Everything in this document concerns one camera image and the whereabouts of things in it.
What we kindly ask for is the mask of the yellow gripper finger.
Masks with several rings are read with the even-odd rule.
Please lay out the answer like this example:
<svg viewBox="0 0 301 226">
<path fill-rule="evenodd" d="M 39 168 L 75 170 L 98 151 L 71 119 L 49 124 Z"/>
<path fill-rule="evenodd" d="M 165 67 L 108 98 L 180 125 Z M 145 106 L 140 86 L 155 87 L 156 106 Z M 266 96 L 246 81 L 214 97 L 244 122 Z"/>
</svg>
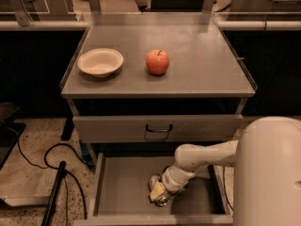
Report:
<svg viewBox="0 0 301 226">
<path fill-rule="evenodd" d="M 165 188 L 160 182 L 156 182 L 153 186 L 150 187 L 150 200 L 155 202 L 159 197 L 165 194 Z"/>
</svg>

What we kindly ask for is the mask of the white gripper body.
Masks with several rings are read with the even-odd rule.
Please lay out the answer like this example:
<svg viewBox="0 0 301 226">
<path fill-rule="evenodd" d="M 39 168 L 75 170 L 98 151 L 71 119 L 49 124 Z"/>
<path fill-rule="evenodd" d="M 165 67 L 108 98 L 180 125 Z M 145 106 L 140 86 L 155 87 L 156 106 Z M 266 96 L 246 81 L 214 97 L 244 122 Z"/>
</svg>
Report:
<svg viewBox="0 0 301 226">
<path fill-rule="evenodd" d="M 162 182 L 166 191 L 175 194 L 188 183 L 188 173 L 177 167 L 168 167 L 162 174 Z"/>
</svg>

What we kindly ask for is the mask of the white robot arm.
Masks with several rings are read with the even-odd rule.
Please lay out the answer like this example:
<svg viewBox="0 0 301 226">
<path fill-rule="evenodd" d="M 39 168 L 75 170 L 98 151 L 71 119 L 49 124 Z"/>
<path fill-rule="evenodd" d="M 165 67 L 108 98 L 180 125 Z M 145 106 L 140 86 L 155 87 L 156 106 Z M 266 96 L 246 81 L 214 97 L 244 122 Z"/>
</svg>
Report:
<svg viewBox="0 0 301 226">
<path fill-rule="evenodd" d="M 151 176 L 150 200 L 166 205 L 209 165 L 234 168 L 233 226 L 301 226 L 301 121 L 261 118 L 237 140 L 179 146 L 174 163 Z"/>
</svg>

